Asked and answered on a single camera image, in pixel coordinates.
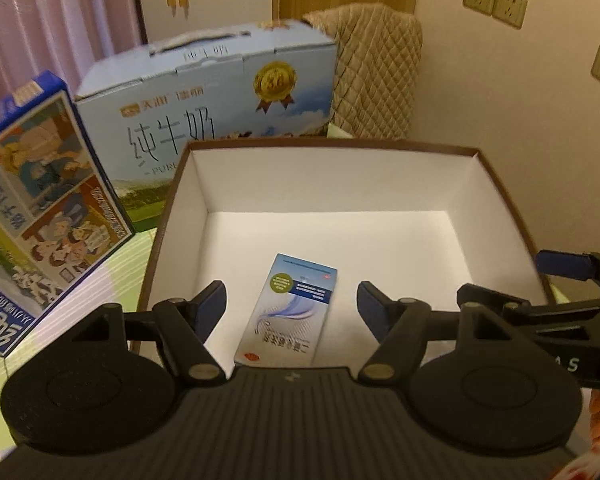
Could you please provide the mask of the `person's right hand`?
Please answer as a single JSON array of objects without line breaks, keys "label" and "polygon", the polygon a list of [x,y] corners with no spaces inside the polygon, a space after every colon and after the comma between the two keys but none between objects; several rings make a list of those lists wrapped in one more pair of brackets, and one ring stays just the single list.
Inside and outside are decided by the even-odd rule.
[{"label": "person's right hand", "polygon": [[600,442],[600,390],[591,390],[588,410],[590,411],[590,438],[597,443]]}]

